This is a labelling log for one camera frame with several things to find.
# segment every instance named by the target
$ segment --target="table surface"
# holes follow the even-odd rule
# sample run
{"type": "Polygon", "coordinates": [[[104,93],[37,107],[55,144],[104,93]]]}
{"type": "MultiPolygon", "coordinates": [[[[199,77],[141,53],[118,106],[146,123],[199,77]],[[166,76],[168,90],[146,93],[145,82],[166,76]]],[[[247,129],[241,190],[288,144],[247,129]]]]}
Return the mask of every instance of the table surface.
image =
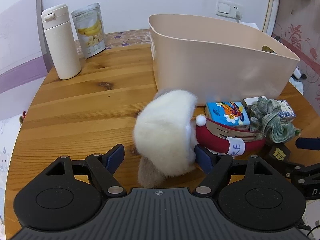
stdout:
{"type": "MultiPolygon", "coordinates": [[[[140,110],[153,99],[156,84],[149,44],[105,50],[87,60],[82,71],[60,80],[54,68],[36,94],[18,135],[12,154],[5,194],[7,239],[20,225],[13,211],[15,195],[60,155],[84,159],[105,153],[117,143],[125,147],[125,159],[114,174],[128,191],[138,187],[140,157],[133,154],[132,130],[140,110]]],[[[320,117],[306,99],[288,83],[279,99],[286,99],[297,117],[293,124],[303,137],[320,136],[320,117]]],[[[195,115],[204,113],[203,107],[195,115]]],[[[311,165],[320,162],[315,151],[296,149],[290,160],[311,165]]],[[[161,187],[190,187],[204,178],[199,169],[167,179],[161,187]]]]}

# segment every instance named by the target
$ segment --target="thermos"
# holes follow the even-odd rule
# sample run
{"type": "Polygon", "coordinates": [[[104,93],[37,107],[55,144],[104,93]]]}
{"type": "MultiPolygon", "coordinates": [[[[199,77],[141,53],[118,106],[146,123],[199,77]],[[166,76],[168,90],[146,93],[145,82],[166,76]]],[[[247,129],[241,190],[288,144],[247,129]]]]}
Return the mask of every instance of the thermos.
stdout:
{"type": "Polygon", "coordinates": [[[68,6],[60,4],[46,9],[41,15],[44,35],[53,64],[60,79],[69,79],[81,70],[73,38],[68,6]]]}

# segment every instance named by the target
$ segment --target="pink floral wallpaper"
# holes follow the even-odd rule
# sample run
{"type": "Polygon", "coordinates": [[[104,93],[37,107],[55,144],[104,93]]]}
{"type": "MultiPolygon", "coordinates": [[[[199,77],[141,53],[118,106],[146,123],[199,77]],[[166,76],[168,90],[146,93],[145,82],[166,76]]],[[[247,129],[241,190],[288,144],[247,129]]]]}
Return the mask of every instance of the pink floral wallpaper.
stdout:
{"type": "Polygon", "coordinates": [[[300,57],[304,96],[320,114],[320,0],[280,0],[272,36],[300,57]]]}

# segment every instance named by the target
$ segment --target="daisy print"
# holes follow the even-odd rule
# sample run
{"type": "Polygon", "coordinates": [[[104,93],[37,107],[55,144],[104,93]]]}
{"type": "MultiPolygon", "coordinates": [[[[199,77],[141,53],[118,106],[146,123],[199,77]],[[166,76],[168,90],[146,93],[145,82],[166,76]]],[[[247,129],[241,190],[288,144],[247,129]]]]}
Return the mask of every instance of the daisy print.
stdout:
{"type": "Polygon", "coordinates": [[[232,114],[225,114],[224,117],[227,119],[227,122],[236,123],[238,117],[233,116],[232,114]]]}

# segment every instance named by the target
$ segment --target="red object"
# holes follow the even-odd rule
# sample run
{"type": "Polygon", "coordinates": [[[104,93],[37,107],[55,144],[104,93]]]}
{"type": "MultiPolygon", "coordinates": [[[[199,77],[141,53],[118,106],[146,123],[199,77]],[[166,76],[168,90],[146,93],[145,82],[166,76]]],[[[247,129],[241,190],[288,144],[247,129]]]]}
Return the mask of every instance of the red object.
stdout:
{"type": "MultiPolygon", "coordinates": [[[[214,122],[211,119],[207,118],[207,122],[214,122]]],[[[243,130],[238,130],[235,128],[232,128],[230,126],[226,126],[217,122],[214,122],[215,124],[224,127],[228,130],[233,130],[233,131],[238,131],[241,133],[248,133],[252,134],[251,132],[243,131],[243,130]]],[[[196,126],[196,138],[197,141],[202,144],[204,147],[207,147],[210,150],[220,152],[220,153],[228,153],[229,151],[229,141],[226,139],[223,139],[219,136],[216,136],[212,134],[208,129],[207,126],[196,126]]],[[[251,142],[245,142],[245,151],[246,152],[252,152],[252,151],[257,151],[260,150],[264,144],[265,144],[265,139],[262,140],[255,140],[251,142]]]]}

